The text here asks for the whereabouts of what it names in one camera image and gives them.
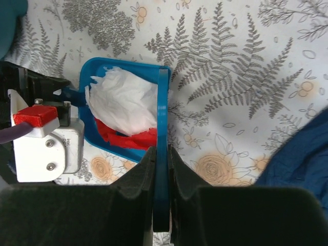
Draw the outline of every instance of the table surface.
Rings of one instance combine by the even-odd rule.
[[[247,186],[327,105],[328,1],[218,2],[29,0],[6,59],[76,87],[92,57],[172,67],[169,142],[210,184]],[[56,182],[110,184],[134,165],[85,142]]]

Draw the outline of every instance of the white cloth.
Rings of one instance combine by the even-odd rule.
[[[157,127],[157,85],[119,67],[107,69],[86,86],[92,114],[109,128],[128,136]]]

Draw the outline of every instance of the metal bolt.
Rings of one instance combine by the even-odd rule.
[[[64,106],[65,107],[70,107],[72,104],[70,101],[64,101]]]
[[[46,146],[48,148],[52,147],[55,144],[55,142],[52,139],[49,139],[46,141]]]
[[[47,165],[47,170],[48,170],[48,171],[52,171],[52,170],[55,169],[55,167],[56,167],[56,165],[55,165],[54,163],[49,163],[49,164]]]
[[[41,99],[41,98],[36,98],[36,99],[34,100],[34,104],[36,104],[36,105],[42,105],[42,104],[43,104],[43,99]]]

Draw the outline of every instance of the purple cable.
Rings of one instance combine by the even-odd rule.
[[[0,130],[0,145],[23,137],[32,130],[33,127],[27,122],[22,122],[16,126],[2,129]]]

